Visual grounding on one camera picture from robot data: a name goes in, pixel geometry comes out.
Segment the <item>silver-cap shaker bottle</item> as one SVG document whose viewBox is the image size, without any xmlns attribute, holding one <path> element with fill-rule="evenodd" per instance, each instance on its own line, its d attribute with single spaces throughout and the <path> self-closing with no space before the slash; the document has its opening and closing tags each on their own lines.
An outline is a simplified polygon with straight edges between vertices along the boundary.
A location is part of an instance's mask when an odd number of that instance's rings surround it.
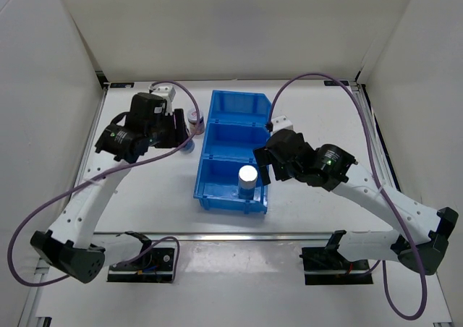
<svg viewBox="0 0 463 327">
<path fill-rule="evenodd" d="M 252 200 L 258 180 L 258 171 L 254 166 L 245 165 L 238 171 L 238 196 L 241 199 Z"/>
<path fill-rule="evenodd" d="M 191 140 L 179 151 L 183 154 L 190 154 L 194 151 L 194 149 L 195 149 L 195 142 Z"/>
</svg>

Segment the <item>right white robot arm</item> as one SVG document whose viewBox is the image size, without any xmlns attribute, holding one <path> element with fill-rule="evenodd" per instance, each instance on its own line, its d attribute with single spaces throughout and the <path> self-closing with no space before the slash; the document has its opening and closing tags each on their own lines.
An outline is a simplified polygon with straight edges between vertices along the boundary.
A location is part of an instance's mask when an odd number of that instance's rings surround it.
<svg viewBox="0 0 463 327">
<path fill-rule="evenodd" d="M 391 226 L 388 232 L 334 232 L 319 257 L 335 269 L 358 260 L 390 260 L 416 273 L 433 275 L 449 246 L 458 213 L 436 210 L 381 186 L 355 157 L 340 147 L 325 144 L 312 148 L 302 134 L 281 129 L 254 151 L 264 185 L 295 179 L 346 198 Z"/>
</svg>

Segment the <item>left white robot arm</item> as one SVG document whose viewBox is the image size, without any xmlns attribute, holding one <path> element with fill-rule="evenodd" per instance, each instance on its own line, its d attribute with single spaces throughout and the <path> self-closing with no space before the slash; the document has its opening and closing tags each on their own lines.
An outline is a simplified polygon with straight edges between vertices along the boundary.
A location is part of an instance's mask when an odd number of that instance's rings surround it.
<svg viewBox="0 0 463 327">
<path fill-rule="evenodd" d="M 82 283 L 102 268 L 128 263 L 136 271 L 153 266 L 151 241 L 144 234 L 124 232 L 94 242 L 97 223 L 132 165 L 149 148 L 177 148 L 188 137 L 182 109 L 173 109 L 172 86 L 132 97 L 129 111 L 114 117 L 95 144 L 90 180 L 76 192 L 47 231 L 36 231 L 30 243 L 52 267 Z"/>
</svg>

